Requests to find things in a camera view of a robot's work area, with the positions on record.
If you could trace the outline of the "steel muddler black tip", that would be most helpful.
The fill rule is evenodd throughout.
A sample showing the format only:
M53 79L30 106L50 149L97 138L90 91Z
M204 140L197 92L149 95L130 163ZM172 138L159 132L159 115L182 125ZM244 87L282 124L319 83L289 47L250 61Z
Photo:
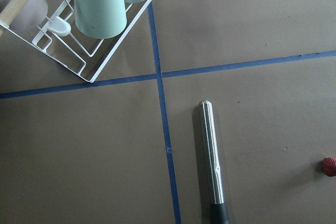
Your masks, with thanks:
M208 100L202 100L199 103L199 110L209 186L210 223L230 223L224 195L212 103Z

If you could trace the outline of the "red strawberry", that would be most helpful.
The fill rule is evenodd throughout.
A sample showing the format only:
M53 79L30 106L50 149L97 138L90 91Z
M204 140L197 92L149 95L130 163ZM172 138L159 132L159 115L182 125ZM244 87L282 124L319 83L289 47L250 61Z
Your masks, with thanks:
M326 157L322 161L322 171L329 177L335 176L335 158Z

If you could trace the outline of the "lilac cup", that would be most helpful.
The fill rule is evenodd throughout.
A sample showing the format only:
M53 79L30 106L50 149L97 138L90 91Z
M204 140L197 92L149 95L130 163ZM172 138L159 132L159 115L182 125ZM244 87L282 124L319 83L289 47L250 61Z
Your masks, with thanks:
M47 15L45 0L1 0L1 26L12 30L31 29Z

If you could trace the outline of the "mint green cup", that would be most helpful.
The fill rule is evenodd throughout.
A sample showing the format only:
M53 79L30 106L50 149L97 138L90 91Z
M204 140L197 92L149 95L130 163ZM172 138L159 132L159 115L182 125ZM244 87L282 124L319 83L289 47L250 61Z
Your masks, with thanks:
M124 0L74 0L75 23L86 36L107 39L127 25Z

